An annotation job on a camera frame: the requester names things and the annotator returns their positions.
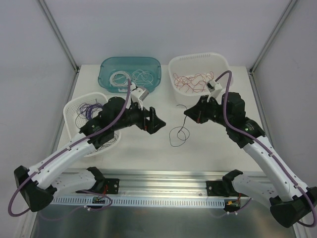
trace black wire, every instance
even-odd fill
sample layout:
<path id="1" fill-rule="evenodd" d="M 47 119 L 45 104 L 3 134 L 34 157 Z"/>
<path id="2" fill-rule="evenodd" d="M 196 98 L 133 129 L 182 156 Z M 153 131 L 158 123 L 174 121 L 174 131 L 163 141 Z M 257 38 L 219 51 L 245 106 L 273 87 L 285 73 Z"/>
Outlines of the black wire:
<path id="1" fill-rule="evenodd" d="M 177 106 L 177 107 L 178 107 L 178 106 L 183 106 L 183 107 L 185 107 L 186 110 L 187 110 L 187 107 L 186 107 L 185 105 L 183 105 L 183 104 L 178 104 L 178 105 L 176 105 L 176 106 Z M 170 145 L 171 145 L 172 147 L 179 147 L 179 146 L 183 145 L 183 144 L 186 142 L 186 140 L 189 138 L 189 136 L 190 136 L 189 130 L 185 127 L 186 118 L 187 118 L 187 116 L 185 116 L 184 122 L 183 122 L 183 125 L 182 125 L 182 126 L 174 127 L 174 128 L 173 128 L 172 130 L 170 130 L 170 132 L 169 132 L 169 143 L 170 143 Z M 178 128 L 180 128 L 180 130 L 178 131 L 178 133 L 177 133 L 176 136 L 177 136 L 177 138 L 178 138 L 179 140 L 181 140 L 181 141 L 183 141 L 183 142 L 182 142 L 180 145 L 173 145 L 172 142 L 171 142 L 170 135 L 171 135 L 171 133 L 172 133 L 173 130 L 178 129 Z M 179 137 L 179 133 L 180 133 L 180 132 L 183 133 L 183 136 L 184 136 L 183 139 Z"/>

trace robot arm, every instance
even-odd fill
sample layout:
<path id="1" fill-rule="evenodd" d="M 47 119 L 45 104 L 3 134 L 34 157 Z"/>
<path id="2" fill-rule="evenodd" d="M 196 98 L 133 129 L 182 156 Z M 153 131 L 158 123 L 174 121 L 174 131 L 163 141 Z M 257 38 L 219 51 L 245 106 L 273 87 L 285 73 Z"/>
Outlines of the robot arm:
<path id="1" fill-rule="evenodd" d="M 20 192 L 31 211 L 42 210 L 55 197 L 71 192 L 86 189 L 102 193 L 105 187 L 105 178 L 96 167 L 90 167 L 79 174 L 63 177 L 59 177 L 59 175 L 85 155 L 94 152 L 112 140 L 114 132 L 117 130 L 136 125 L 141 130 L 153 134 L 166 125 L 157 117 L 154 108 L 150 107 L 148 111 L 143 107 L 143 100 L 148 95 L 148 91 L 145 88 L 135 87 L 135 85 L 132 89 L 130 107 L 124 109 L 122 116 L 113 126 L 102 133 L 96 133 L 113 122 L 122 108 L 125 107 L 126 102 L 120 97 L 110 98 L 103 105 L 102 111 L 80 128 L 79 133 L 58 151 L 29 169 L 20 166 L 14 171 L 17 187 L 29 179 Z M 41 169 L 41 166 L 47 162 L 49 163 Z"/>
<path id="2" fill-rule="evenodd" d="M 212 120 L 224 126 L 230 139 L 257 162 L 273 184 L 273 187 L 263 185 L 252 181 L 241 171 L 234 170 L 223 177 L 221 185 L 212 187 L 212 191 L 221 196 L 231 196 L 237 192 L 250 196 L 269 208 L 281 225 L 292 226 L 312 211 L 307 196 L 313 206 L 316 206 L 317 187 L 309 188 L 285 164 L 260 126 L 246 117 L 245 102 L 238 93 L 226 92 L 227 95 L 222 96 L 220 105 L 213 96 L 218 95 L 215 90 L 217 88 L 219 90 L 220 84 L 212 80 L 207 86 L 211 94 L 202 96 L 198 103 L 184 114 L 197 123 Z M 264 147 L 269 148 L 271 153 L 268 153 Z"/>

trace white basket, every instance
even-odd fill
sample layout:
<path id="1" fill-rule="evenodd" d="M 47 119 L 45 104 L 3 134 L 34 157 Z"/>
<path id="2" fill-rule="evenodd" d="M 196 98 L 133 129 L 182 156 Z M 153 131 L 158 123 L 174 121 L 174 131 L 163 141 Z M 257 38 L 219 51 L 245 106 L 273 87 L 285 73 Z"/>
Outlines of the white basket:
<path id="1" fill-rule="evenodd" d="M 83 95 L 81 97 L 75 98 L 75 99 L 69 101 L 65 105 L 64 110 L 63 110 L 63 115 L 64 115 L 65 125 L 66 125 L 69 139 L 73 138 L 74 135 L 79 132 L 79 128 L 81 128 L 87 122 L 87 120 L 85 118 L 81 118 L 78 116 L 77 110 L 80 107 L 80 105 L 83 103 L 94 104 L 94 103 L 96 103 L 96 101 L 98 103 L 105 104 L 105 103 L 107 103 L 108 100 L 104 94 L 96 92 L 96 93 L 89 93 L 89 94 Z M 98 114 L 98 112 L 95 112 L 93 114 L 93 117 L 95 117 L 97 114 Z M 121 132 L 120 131 L 116 132 L 116 135 L 117 135 L 116 141 L 114 141 L 113 143 L 107 142 L 107 144 L 110 144 L 110 146 L 108 146 L 106 148 L 101 148 L 96 152 L 93 152 L 89 155 L 86 155 L 85 157 L 91 157 L 91 156 L 98 155 L 98 154 L 103 153 L 104 151 L 109 150 L 112 147 L 114 147 L 121 139 Z"/>
<path id="2" fill-rule="evenodd" d="M 183 92 L 180 91 L 174 84 L 174 74 L 178 76 L 194 76 L 195 74 L 207 74 L 213 72 L 216 79 L 223 72 L 229 70 L 229 64 L 227 60 L 217 53 L 201 53 L 186 56 L 179 56 L 173 58 L 168 64 L 169 77 L 172 83 L 175 99 L 179 104 L 186 106 L 195 105 L 202 95 L 207 95 L 209 92 Z M 228 81 L 228 76 L 224 76 L 219 80 L 219 83 L 225 89 Z"/>

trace teal plastic basket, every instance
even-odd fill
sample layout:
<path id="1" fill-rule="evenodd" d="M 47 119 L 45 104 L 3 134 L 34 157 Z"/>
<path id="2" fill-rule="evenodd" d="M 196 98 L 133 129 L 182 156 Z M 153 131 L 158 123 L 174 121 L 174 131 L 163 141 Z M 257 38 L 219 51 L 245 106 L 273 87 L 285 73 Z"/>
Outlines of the teal plastic basket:
<path id="1" fill-rule="evenodd" d="M 106 59 L 100 66 L 99 85 L 111 93 L 126 93 L 127 86 L 114 86 L 110 83 L 110 77 L 118 71 L 127 72 L 131 76 L 132 82 L 135 82 L 137 86 L 145 87 L 149 92 L 155 90 L 161 79 L 161 66 L 155 58 L 111 57 Z M 122 74 L 118 74 L 115 79 L 118 85 L 126 81 L 126 77 Z"/>

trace white wall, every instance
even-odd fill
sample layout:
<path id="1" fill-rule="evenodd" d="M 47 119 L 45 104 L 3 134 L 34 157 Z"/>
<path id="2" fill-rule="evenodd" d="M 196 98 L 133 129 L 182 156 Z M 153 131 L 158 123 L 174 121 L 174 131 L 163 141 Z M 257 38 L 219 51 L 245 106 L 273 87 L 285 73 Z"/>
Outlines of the white wall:
<path id="1" fill-rule="evenodd" d="M 309 186 L 317 186 L 316 12 L 316 0 L 299 1 L 255 74 L 275 148 Z"/>
<path id="2" fill-rule="evenodd" d="M 251 67 L 289 0 L 47 0 L 78 64 L 218 52 Z"/>
<path id="3" fill-rule="evenodd" d="M 35 0 L 1 2 L 0 35 L 0 237 L 10 238 L 13 171 L 50 152 L 74 71 Z"/>

